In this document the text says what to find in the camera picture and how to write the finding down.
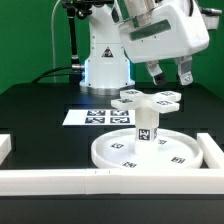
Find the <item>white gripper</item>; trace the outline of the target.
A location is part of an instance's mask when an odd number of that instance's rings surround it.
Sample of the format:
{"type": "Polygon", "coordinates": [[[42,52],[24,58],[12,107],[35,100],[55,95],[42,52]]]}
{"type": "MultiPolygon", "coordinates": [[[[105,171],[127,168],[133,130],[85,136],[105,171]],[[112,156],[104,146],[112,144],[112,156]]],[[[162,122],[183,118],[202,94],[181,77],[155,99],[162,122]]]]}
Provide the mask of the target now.
{"type": "Polygon", "coordinates": [[[149,61],[146,68],[155,85],[164,85],[166,76],[154,60],[176,58],[180,83],[191,84],[191,55],[209,44],[195,0],[118,0],[118,6],[119,34],[128,58],[149,61]]]}

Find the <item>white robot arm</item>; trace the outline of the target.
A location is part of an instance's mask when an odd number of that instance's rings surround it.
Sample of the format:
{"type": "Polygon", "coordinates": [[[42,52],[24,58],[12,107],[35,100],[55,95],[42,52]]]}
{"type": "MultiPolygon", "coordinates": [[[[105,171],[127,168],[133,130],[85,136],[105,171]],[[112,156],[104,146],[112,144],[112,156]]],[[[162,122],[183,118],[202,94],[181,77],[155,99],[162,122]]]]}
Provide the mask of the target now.
{"type": "Polygon", "coordinates": [[[159,67],[174,59],[183,85],[193,81],[192,55],[208,47],[209,34],[195,0],[114,0],[93,6],[89,17],[90,55],[80,87],[115,95],[135,85],[132,63],[143,63],[156,85],[166,83],[159,67]]]}

